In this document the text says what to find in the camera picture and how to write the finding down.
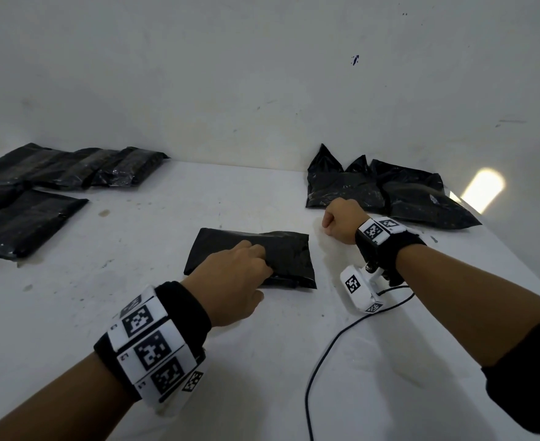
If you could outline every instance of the white wall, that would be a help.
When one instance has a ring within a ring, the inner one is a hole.
[[[458,194],[493,167],[540,276],[540,0],[0,0],[0,151],[29,141],[289,170],[324,142]]]

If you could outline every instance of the white table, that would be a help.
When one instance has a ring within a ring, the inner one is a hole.
[[[20,267],[0,260],[0,417],[87,355],[145,284],[181,279],[201,227],[293,230],[310,235],[318,289],[266,290],[251,318],[211,331],[210,371],[175,420],[139,403],[111,439],[307,439],[304,389],[328,342],[361,317],[339,283],[361,258],[321,232],[321,210],[304,208],[306,175],[169,162],[138,190],[72,195],[90,203],[37,254]],[[483,226],[422,231],[540,295],[538,278]],[[417,298],[341,338],[310,409],[319,441],[534,438],[487,397],[477,364]]]

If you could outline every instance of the person's right hand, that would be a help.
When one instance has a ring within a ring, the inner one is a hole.
[[[270,275],[266,249],[249,241],[209,255],[182,281],[200,302],[212,326],[226,326],[249,317],[264,299],[256,288]]]
[[[354,199],[336,198],[325,209],[322,226],[325,233],[345,244],[356,244],[356,230],[370,216]]]

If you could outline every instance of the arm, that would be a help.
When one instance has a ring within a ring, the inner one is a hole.
[[[171,308],[174,304],[183,304],[184,308],[170,309],[169,313],[189,346],[189,339],[194,340],[190,332],[202,334],[196,341],[202,346],[211,325],[230,325],[253,313],[263,300],[263,293],[256,288],[272,274],[264,258],[262,246],[252,246],[246,241],[230,251],[211,254],[185,278],[184,289],[178,285],[181,290],[175,290],[178,296],[192,295],[197,300],[192,299],[194,306],[200,309],[186,309],[192,306],[190,300],[174,301],[170,296],[165,299]],[[166,285],[156,288],[158,297],[167,292]],[[199,311],[206,313],[205,320],[210,321],[200,324],[199,328],[191,327],[195,319],[186,315]],[[92,353],[2,418],[0,439],[104,440],[134,401],[99,356]]]
[[[355,244],[369,216],[354,200],[327,207],[328,235]],[[510,281],[414,244],[399,251],[396,268],[429,312],[481,365],[494,365],[540,323],[540,296]]]

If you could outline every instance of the wire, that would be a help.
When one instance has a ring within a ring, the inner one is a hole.
[[[389,289],[384,289],[384,291],[381,291],[378,295],[381,296],[383,295],[384,293],[388,292],[388,291],[392,291],[393,289],[401,289],[401,288],[408,288],[407,285],[401,285],[401,286],[394,286],[392,288],[389,288]],[[402,302],[400,303],[397,303],[395,305],[392,305],[391,307],[389,308],[386,308],[386,309],[382,309],[380,311],[377,311],[375,312],[374,314],[368,314],[367,316],[363,316],[361,319],[359,318],[358,320],[356,320],[353,324],[345,327],[344,329],[342,329],[338,334],[337,336],[335,336],[333,338],[333,340],[331,341],[331,343],[329,344],[329,346],[327,347],[327,350],[325,351],[325,353],[323,354],[323,356],[321,357],[321,359],[319,360],[319,363],[317,364],[317,367],[315,367],[315,370],[313,371],[313,374],[310,375],[310,380],[309,380],[309,385],[307,385],[307,389],[306,389],[306,392],[304,393],[304,411],[306,412],[306,417],[307,417],[307,427],[309,428],[309,438],[310,438],[310,441],[315,441],[315,437],[313,436],[313,427],[310,423],[310,412],[309,412],[309,393],[310,393],[310,387],[311,385],[313,385],[313,380],[315,379],[315,376],[317,375],[317,372],[319,370],[319,368],[321,367],[321,365],[323,364],[323,361],[325,360],[325,358],[327,357],[327,355],[329,354],[329,352],[331,351],[331,348],[333,348],[333,345],[335,345],[335,342],[337,342],[337,340],[339,339],[339,336],[341,336],[343,333],[345,333],[347,330],[353,328],[354,326],[356,326],[358,323],[360,323],[362,320],[366,320],[367,318],[369,317],[372,317],[372,316],[375,316],[377,314],[381,314],[383,312],[386,312],[386,311],[390,311],[391,309],[394,309],[394,308],[398,308],[400,305],[402,304],[405,304],[407,303],[410,299],[412,299],[413,297],[415,296],[415,294],[411,294],[409,296],[408,299],[405,299],[403,300]]]

